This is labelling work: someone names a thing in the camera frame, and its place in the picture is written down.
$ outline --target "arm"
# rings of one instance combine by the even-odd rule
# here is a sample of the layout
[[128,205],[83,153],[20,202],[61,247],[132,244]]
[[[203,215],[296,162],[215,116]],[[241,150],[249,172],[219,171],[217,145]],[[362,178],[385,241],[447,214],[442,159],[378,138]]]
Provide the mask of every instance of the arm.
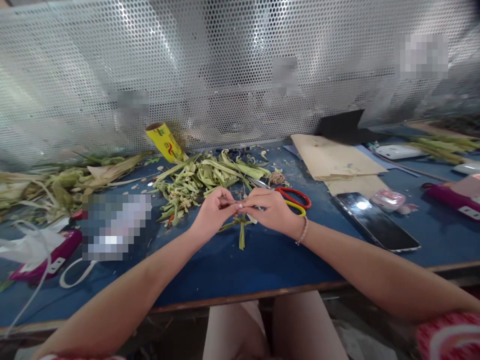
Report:
[[34,355],[102,357],[134,332],[175,275],[241,205],[223,188],[203,202],[191,228],[98,293],[55,331]]
[[[239,212],[252,215],[265,226],[295,240],[302,235],[305,220],[290,211],[276,191],[254,189],[244,206]],[[259,211],[251,206],[267,209]],[[475,297],[433,272],[365,241],[309,221],[302,244],[379,307],[411,323],[453,311],[480,313],[480,301]]]

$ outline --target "leg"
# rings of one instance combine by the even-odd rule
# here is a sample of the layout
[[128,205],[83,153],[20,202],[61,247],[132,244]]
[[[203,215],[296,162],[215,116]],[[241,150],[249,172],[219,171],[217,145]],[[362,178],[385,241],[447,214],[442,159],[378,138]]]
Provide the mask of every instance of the leg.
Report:
[[262,359],[270,355],[258,301],[210,308],[203,360]]
[[273,349],[288,360],[348,359],[318,291],[275,299]]

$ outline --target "white cable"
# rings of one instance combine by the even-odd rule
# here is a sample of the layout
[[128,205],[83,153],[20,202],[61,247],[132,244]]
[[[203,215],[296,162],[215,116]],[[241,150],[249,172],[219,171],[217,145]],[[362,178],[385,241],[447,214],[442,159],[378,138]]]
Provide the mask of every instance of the white cable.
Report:
[[92,269],[94,268],[95,264],[98,263],[98,260],[92,260],[90,261],[90,265],[88,265],[88,267],[86,268],[86,270],[84,271],[84,273],[82,274],[82,276],[80,276],[80,278],[74,282],[73,284],[67,284],[65,282],[65,274],[67,273],[67,271],[72,267],[74,266],[76,263],[79,263],[80,261],[82,261],[82,258],[79,258],[77,260],[75,260],[74,262],[72,262],[70,264],[69,267],[67,267],[65,269],[64,272],[61,273],[61,276],[60,276],[60,280],[59,280],[59,283],[60,283],[60,286],[64,289],[70,289],[70,288],[73,288],[74,286],[80,284],[86,277],[88,274],[90,274],[90,272],[92,271]]
[[6,331],[5,335],[3,336],[4,339],[7,339],[9,337],[9,334],[10,332],[12,331],[12,329],[14,328],[15,324],[18,322],[18,320],[20,319],[20,317],[23,315],[23,313],[25,312],[25,310],[27,310],[27,308],[29,307],[30,303],[33,301],[33,299],[35,298],[35,296],[37,295],[37,293],[40,291],[40,288],[42,287],[43,283],[44,283],[44,280],[45,280],[45,277],[47,276],[47,273],[50,269],[50,266],[52,266],[52,255],[50,254],[50,251],[49,251],[49,248],[47,246],[47,240],[45,240],[45,237],[44,235],[42,234],[42,232],[35,226],[33,225],[32,223],[28,222],[28,221],[23,221],[21,220],[20,221],[21,223],[25,224],[27,227],[29,227],[30,229],[32,229],[33,231],[35,231],[37,234],[39,234],[40,236],[38,237],[40,242],[43,244],[43,246],[45,247],[45,251],[47,253],[47,258],[46,258],[46,261],[47,261],[47,264],[46,264],[46,268],[45,268],[45,271],[43,272],[43,275],[41,276],[41,279],[40,279],[40,283],[38,284],[38,286],[36,287],[34,293],[32,294],[32,296],[30,297],[30,299],[27,301],[27,303],[25,304],[25,306],[23,307],[22,310],[20,310],[20,312],[18,313],[18,315],[16,316],[15,320],[13,320],[13,322],[11,323],[10,327],[8,328],[8,330]]

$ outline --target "beaded bracelet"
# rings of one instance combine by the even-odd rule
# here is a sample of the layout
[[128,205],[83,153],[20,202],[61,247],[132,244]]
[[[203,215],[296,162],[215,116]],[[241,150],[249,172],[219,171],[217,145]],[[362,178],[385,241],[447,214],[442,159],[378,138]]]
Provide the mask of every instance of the beaded bracelet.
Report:
[[302,216],[305,219],[305,227],[303,228],[303,232],[301,233],[300,239],[295,241],[295,244],[300,246],[302,241],[305,239],[305,236],[307,235],[307,230],[309,228],[309,220],[307,219],[307,216]]

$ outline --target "scissors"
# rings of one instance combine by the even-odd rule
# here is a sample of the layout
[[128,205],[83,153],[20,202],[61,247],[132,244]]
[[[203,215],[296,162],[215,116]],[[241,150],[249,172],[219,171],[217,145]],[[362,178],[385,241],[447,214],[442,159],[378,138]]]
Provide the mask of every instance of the scissors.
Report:
[[[278,191],[280,194],[282,194],[283,197],[288,199],[288,200],[285,200],[285,202],[288,206],[291,206],[292,208],[295,208],[295,209],[300,211],[299,216],[305,216],[307,214],[307,212],[305,210],[310,209],[312,207],[312,201],[310,200],[310,198],[301,191],[298,191],[298,190],[295,190],[295,189],[292,189],[292,188],[289,188],[289,187],[275,187],[275,188],[273,188],[271,186],[268,186],[266,183],[264,183],[260,180],[254,179],[250,176],[248,176],[248,179],[255,186],[257,186],[259,188],[264,188],[264,189],[268,189],[268,190],[272,190],[272,191]],[[302,203],[298,202],[293,197],[291,197],[289,194],[287,194],[287,192],[297,194],[298,196],[300,196],[301,198],[303,198],[306,201],[306,204],[302,204]]]

